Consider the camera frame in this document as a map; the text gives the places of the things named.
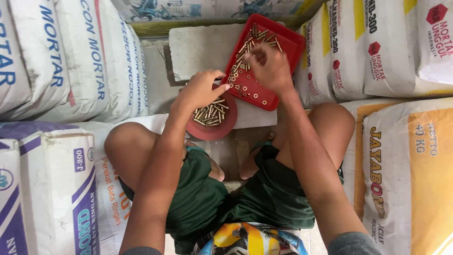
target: red tray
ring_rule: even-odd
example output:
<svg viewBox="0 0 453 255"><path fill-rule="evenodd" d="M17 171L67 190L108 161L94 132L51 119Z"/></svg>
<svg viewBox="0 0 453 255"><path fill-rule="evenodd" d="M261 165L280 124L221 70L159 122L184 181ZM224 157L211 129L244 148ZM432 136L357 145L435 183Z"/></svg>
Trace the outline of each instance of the red tray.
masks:
<svg viewBox="0 0 453 255"><path fill-rule="evenodd" d="M237 60L236 55L244 45L244 39L248 37L253 23L256 23L258 31L265 31L266 29L269 30L265 38L269 37L273 33L277 33L274 38L277 38L283 52L285 52L286 56L288 57L291 74L294 72L300 55L305 48L305 38L302 35L291 31L285 26L280 25L277 22L272 21L264 16L261 16L259 14L252 14L247 20L247 23L242 30L241 36L239 37L239 40L234 47L233 53L231 54L230 60L228 61L228 65L225 69L226 77L224 77L221 81L222 84L230 83L228 81L228 75L232 73L231 68ZM236 80L231 83L236 83L237 85L242 84L242 88L247 87L246 91L241 91L241 94L246 93L247 95L240 96L238 90L234 87L229 89L228 91L233 94L233 96L238 97L260 108L263 108L264 110L275 110L277 108L277 105L279 104L279 98L277 97L277 95L260 85L260 83L256 80L252 69L247 73L243 69L239 68L239 70L242 70L242 73L238 74Z"/></svg>

